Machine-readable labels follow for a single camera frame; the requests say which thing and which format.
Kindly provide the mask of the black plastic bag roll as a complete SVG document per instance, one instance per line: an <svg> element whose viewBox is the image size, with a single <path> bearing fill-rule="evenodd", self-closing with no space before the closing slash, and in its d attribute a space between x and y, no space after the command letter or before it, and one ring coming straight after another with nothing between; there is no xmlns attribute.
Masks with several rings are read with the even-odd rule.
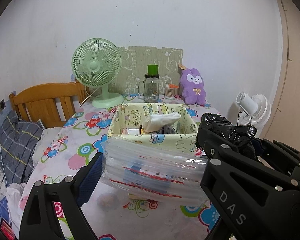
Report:
<svg viewBox="0 0 300 240"><path fill-rule="evenodd" d="M198 131L203 128L234 144L244 154L255 153L251 140L256 135L257 128L253 125L234 126L227 118L219 114L204 113L201 116Z"/></svg>

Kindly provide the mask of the stack of clear zip bags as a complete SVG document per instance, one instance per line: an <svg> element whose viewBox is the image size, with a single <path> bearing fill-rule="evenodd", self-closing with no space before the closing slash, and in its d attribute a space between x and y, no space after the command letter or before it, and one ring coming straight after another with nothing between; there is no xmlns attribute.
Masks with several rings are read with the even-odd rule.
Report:
<svg viewBox="0 0 300 240"><path fill-rule="evenodd" d="M186 206L208 201L200 186L207 159L121 137L102 143L102 182L141 198Z"/></svg>

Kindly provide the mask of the white plastic bag pack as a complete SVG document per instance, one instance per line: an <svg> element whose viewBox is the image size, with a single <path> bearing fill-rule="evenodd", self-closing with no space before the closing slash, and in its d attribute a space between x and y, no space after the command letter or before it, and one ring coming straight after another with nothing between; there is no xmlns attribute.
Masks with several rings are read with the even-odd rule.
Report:
<svg viewBox="0 0 300 240"><path fill-rule="evenodd" d="M150 114L141 124L145 132L155 132L164 126L171 126L181 118L178 112L168 114Z"/></svg>

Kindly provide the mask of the beige cabinet door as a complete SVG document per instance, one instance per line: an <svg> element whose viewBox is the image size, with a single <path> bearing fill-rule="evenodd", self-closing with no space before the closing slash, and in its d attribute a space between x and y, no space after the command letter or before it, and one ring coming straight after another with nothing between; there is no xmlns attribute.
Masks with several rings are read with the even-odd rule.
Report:
<svg viewBox="0 0 300 240"><path fill-rule="evenodd" d="M282 63L271 116L261 137L300 150L300 11L292 0L276 0L282 27Z"/></svg>

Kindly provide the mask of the white crumpled bedding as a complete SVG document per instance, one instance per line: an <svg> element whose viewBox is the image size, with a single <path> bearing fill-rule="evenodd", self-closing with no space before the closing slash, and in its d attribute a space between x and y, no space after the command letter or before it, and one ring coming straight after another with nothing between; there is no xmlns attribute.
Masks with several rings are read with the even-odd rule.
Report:
<svg viewBox="0 0 300 240"><path fill-rule="evenodd" d="M15 233L20 229L21 215L18 206L25 186L25 183L12 183L6 186L4 173L0 167L0 222L2 219L6 220Z"/></svg>

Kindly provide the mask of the yellow cartoon fabric storage box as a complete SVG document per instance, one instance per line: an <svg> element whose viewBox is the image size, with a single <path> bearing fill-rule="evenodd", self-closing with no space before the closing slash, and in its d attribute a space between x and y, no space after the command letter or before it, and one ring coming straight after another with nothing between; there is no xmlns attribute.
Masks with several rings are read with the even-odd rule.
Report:
<svg viewBox="0 0 300 240"><path fill-rule="evenodd" d="M197 132L197 124L182 104L125 103L118 106L107 136L194 154Z"/></svg>

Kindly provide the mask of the white clip fan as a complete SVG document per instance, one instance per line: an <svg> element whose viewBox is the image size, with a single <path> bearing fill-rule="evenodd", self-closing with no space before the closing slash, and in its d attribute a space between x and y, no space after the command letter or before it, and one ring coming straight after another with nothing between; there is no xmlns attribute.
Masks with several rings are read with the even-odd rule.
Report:
<svg viewBox="0 0 300 240"><path fill-rule="evenodd" d="M241 109L238 117L238 124L252 125L262 131L271 115L271 104L263 94L249 96L246 92L241 92L236 97L236 103Z"/></svg>

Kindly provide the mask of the purple plush bunny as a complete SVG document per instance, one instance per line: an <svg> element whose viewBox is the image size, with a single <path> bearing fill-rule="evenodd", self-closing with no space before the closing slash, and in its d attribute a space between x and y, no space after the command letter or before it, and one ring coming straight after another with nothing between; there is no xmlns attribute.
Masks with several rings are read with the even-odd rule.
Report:
<svg viewBox="0 0 300 240"><path fill-rule="evenodd" d="M180 85L184 102L187 105L205 105L204 81L196 68L181 67Z"/></svg>

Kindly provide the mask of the cotton swab container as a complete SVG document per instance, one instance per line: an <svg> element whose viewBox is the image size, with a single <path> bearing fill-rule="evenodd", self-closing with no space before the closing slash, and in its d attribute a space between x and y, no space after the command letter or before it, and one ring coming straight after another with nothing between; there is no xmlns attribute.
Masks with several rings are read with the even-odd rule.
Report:
<svg viewBox="0 0 300 240"><path fill-rule="evenodd" d="M164 92L165 98L170 100L174 99L174 97L178 94L178 89L179 89L178 85L165 83L165 92Z"/></svg>

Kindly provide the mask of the grey plaid pillow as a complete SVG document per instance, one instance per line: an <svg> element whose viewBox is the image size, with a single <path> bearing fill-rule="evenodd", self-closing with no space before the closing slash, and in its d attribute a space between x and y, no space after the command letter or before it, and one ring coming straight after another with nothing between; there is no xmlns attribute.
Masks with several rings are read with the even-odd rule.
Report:
<svg viewBox="0 0 300 240"><path fill-rule="evenodd" d="M43 126L25 121L10 111L0 125L0 167L7 185L26 183L33 170L33 154L41 139Z"/></svg>

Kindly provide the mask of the glass mason jar mug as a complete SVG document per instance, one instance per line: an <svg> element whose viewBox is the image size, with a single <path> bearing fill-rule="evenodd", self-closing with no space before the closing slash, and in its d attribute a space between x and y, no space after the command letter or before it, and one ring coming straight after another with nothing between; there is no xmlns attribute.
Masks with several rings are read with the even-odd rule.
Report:
<svg viewBox="0 0 300 240"><path fill-rule="evenodd" d="M159 74L144 75L145 79L139 82L138 93L145 103L158 103L159 101Z"/></svg>

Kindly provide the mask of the green plastic cup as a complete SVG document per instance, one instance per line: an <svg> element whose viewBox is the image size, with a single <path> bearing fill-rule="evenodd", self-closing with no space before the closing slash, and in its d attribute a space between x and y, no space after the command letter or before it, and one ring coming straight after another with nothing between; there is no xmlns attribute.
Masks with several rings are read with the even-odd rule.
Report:
<svg viewBox="0 0 300 240"><path fill-rule="evenodd" d="M150 76L158 75L159 66L157 64L148 64L147 65L147 74Z"/></svg>

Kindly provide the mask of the green cartoon cardboard panel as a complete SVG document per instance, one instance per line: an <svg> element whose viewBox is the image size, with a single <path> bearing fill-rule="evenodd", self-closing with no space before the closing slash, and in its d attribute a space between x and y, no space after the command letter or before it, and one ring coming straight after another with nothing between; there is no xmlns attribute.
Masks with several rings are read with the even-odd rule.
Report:
<svg viewBox="0 0 300 240"><path fill-rule="evenodd" d="M119 47L121 69L108 85L110 92L136 94L139 82L144 80L149 64L159 67L159 91L164 93L164 85L179 84L179 65L183 62L183 49L157 47Z"/></svg>

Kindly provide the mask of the green desk fan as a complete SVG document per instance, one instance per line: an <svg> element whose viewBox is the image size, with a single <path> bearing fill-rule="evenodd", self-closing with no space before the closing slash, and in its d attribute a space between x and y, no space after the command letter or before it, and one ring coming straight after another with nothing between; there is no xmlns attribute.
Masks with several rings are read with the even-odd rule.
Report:
<svg viewBox="0 0 300 240"><path fill-rule="evenodd" d="M101 94L92 100L92 106L111 108L123 103L121 94L108 90L121 68L119 49L112 42L103 38L83 42L72 56L71 67L75 78L85 87L101 89Z"/></svg>

